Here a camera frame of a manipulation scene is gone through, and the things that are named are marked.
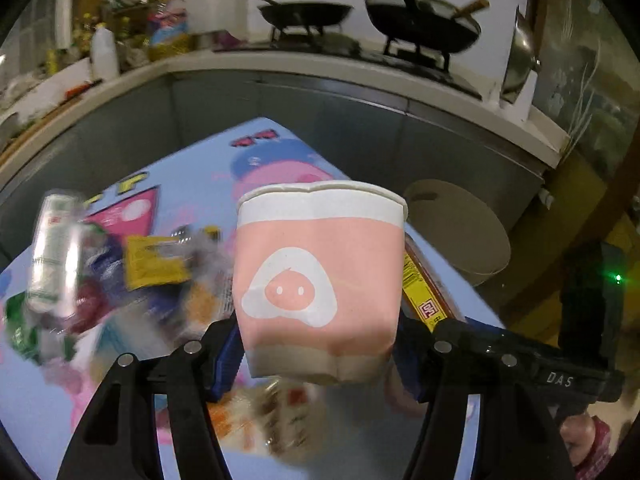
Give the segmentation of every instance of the silver bolt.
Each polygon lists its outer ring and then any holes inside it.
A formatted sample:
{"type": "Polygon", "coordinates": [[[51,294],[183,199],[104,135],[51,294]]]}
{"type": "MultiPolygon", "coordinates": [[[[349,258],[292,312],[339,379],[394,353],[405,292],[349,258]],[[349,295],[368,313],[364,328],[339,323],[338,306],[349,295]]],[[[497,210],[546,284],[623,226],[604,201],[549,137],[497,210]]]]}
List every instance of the silver bolt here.
{"type": "Polygon", "coordinates": [[[518,364],[518,360],[516,359],[516,357],[511,354],[503,355],[500,358],[500,361],[502,361],[502,364],[508,366],[509,368],[513,368],[516,364],[518,364]]]}
{"type": "Polygon", "coordinates": [[[197,354],[202,349],[202,345],[199,341],[189,341],[184,345],[184,351],[187,354],[197,354]]]}
{"type": "Polygon", "coordinates": [[[452,348],[449,341],[436,341],[433,345],[433,349],[441,354],[448,354],[452,348]]]}
{"type": "Polygon", "coordinates": [[[118,357],[118,364],[123,368],[129,366],[132,362],[133,355],[131,354],[122,354],[120,357],[118,357]]]}

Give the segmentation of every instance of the table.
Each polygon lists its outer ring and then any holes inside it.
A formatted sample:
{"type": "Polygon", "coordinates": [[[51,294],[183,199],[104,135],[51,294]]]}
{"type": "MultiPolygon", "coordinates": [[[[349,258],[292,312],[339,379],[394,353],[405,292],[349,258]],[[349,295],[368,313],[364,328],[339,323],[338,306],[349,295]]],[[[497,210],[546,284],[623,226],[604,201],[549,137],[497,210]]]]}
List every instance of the table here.
{"type": "MultiPolygon", "coordinates": [[[[112,232],[168,235],[191,224],[215,224],[228,243],[236,226],[236,201],[255,187],[277,182],[346,178],[289,130],[259,118],[209,137],[164,158],[92,198],[88,215],[112,232]]],[[[465,316],[500,326],[473,288],[407,226],[450,296],[465,316]]],[[[26,288],[31,250],[0,275],[0,300],[26,288]]],[[[326,392],[328,436],[323,450],[302,465],[224,449],[235,480],[399,479],[409,461],[422,420],[385,404],[382,382],[336,386],[326,392]]],[[[456,480],[469,478],[478,432],[479,399],[470,399],[456,480]]],[[[25,460],[42,480],[54,480],[71,438],[71,421],[82,406],[46,384],[41,371],[23,360],[0,333],[0,420],[25,460]]],[[[161,444],[167,480],[179,478],[171,445],[161,444]]]]}

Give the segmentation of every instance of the frying pan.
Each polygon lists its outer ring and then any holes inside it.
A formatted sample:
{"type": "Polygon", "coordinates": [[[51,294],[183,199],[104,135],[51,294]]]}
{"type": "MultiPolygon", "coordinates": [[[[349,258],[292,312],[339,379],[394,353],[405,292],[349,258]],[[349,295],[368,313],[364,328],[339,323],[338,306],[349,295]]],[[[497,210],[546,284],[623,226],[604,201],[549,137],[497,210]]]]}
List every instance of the frying pan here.
{"type": "Polygon", "coordinates": [[[323,27],[340,24],[353,7],[327,2],[276,2],[262,0],[268,5],[258,9],[267,22],[277,30],[287,27],[313,27],[322,33],[323,27]]]}
{"type": "Polygon", "coordinates": [[[389,40],[401,40],[444,55],[468,49],[481,28],[470,14],[488,6],[476,0],[463,9],[445,0],[365,0],[374,27],[389,40]]]}

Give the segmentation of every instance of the plastic bottle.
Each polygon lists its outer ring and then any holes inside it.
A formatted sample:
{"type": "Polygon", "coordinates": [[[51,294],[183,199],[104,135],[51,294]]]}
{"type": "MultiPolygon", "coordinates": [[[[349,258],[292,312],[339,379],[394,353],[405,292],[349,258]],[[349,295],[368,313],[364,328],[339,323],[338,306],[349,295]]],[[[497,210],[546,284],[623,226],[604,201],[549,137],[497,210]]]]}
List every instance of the plastic bottle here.
{"type": "Polygon", "coordinates": [[[120,75],[115,38],[104,23],[97,25],[91,40],[91,60],[94,64],[94,79],[109,81],[120,75]]]}

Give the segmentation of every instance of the pink paper cup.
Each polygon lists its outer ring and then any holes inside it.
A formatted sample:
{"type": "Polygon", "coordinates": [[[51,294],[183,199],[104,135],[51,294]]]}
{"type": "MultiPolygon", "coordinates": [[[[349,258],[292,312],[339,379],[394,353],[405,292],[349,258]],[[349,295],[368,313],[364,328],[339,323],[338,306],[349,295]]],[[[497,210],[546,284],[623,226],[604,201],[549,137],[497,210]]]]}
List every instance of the pink paper cup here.
{"type": "Polygon", "coordinates": [[[239,201],[233,295],[253,377],[319,384],[382,373],[396,338],[404,200],[333,180],[239,201]]]}

